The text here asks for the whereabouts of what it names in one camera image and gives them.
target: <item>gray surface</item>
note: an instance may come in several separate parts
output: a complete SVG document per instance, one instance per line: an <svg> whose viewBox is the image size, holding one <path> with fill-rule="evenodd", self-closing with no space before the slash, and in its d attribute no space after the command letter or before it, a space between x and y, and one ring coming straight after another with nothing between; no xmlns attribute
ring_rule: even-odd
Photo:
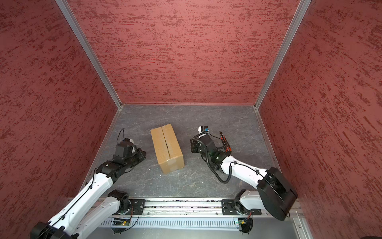
<svg viewBox="0 0 382 239"><path fill-rule="evenodd" d="M185 160L184 168L169 174L161 172L150 133L151 129L166 124L172 124ZM117 135L123 127L125 137L133 139L147 155L104 195L118 189L132 197L234 197L241 189L252 190L252 186L235 177L227 184L220 183L200 154L191 153L189 140L198 134L197 128L201 125L207 125L215 136L222 131L237 160L255 167L272 166L254 109L250 106L125 105L96 165L112 159Z"/></svg>
<svg viewBox="0 0 382 239"><path fill-rule="evenodd" d="M115 234L110 228L97 228L89 235L88 239L110 238L123 239L146 239L146 238L194 238L194 239L298 239L295 225L290 220L279 221L275 218L254 218L254 226L247 233L239 231L218 231L218 230L193 230L193 229L162 229L162 228L132 228L122 234Z"/></svg>

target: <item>black hose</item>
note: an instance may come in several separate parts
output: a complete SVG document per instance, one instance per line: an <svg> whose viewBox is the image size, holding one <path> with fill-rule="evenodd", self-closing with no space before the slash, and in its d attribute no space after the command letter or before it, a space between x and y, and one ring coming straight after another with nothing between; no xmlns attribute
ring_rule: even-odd
<svg viewBox="0 0 382 239"><path fill-rule="evenodd" d="M215 174L215 176L217 177L217 179L221 182L221 183L223 183L223 184L226 184L226 183L228 183L229 181L230 181L230 179L231 179L231 176L232 176L232 166L230 165L230 171L229 171L229 173L228 173L228 177L227 177L227 179L226 180L223 180L223 179L221 179L220 178L220 176L216 173L216 171L211 167L211 165L210 165L210 159L211 159L211 157L210 157L210 155L209 155L209 153L208 153L208 151L207 151L207 147L206 147L206 145L202 142L202 141L200 141L198 138L196 138L196 137L198 137L198 136L200 136L200 135L202 135L202 134L204 134L204 133L207 133L207 132L202 132L202 133L200 133L200 134L198 134L198 135L195 135L194 137L193 137L193 139L196 141L196 142L198 142L199 144L201 144L201 145L204 145L204 147L206 148L206 163L207 163L207 166L208 166L208 168Z"/></svg>

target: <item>cardboard box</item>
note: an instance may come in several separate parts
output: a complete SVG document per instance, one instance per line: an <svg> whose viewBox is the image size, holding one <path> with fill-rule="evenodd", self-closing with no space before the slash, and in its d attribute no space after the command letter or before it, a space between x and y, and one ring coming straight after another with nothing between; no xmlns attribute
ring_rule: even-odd
<svg viewBox="0 0 382 239"><path fill-rule="evenodd" d="M183 154L171 124L152 129L151 137L163 173L167 174L185 166Z"/></svg>

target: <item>robotic arm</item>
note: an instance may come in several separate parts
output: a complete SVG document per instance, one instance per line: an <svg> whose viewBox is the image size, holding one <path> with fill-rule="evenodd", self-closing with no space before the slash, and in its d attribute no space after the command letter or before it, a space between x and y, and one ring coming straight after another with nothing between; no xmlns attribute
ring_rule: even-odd
<svg viewBox="0 0 382 239"><path fill-rule="evenodd" d="M110 215L130 213L133 210L128 194L114 190L87 216L85 214L97 199L122 176L146 158L146 152L125 138L116 146L111 161L94 170L93 178L78 195L47 223L39 222L31 231L31 239L79 239L86 238Z"/></svg>
<svg viewBox="0 0 382 239"><path fill-rule="evenodd" d="M264 209L283 221L296 201L297 193L282 173L274 167L265 170L240 162L231 156L230 145L222 132L220 140L223 146L219 148L215 146L210 135L208 126L200 126L199 134L190 139L191 152L202 155L202 159L220 182L226 184L231 176L235 176L259 192L257 194L254 191L242 190L234 200L236 211L244 215L251 209ZM217 171L227 174L227 178L223 180Z"/></svg>

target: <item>red wall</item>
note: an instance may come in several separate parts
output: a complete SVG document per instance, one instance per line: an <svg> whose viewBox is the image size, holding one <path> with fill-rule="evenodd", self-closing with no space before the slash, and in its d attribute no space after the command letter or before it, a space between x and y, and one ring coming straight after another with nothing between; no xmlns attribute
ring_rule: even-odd
<svg viewBox="0 0 382 239"><path fill-rule="evenodd" d="M299 0L68 0L123 103L253 104Z"/></svg>
<svg viewBox="0 0 382 239"><path fill-rule="evenodd" d="M79 188L116 112L54 0L0 3L0 237Z"/></svg>
<svg viewBox="0 0 382 239"><path fill-rule="evenodd" d="M382 236L381 10L312 1L261 104L315 239Z"/></svg>

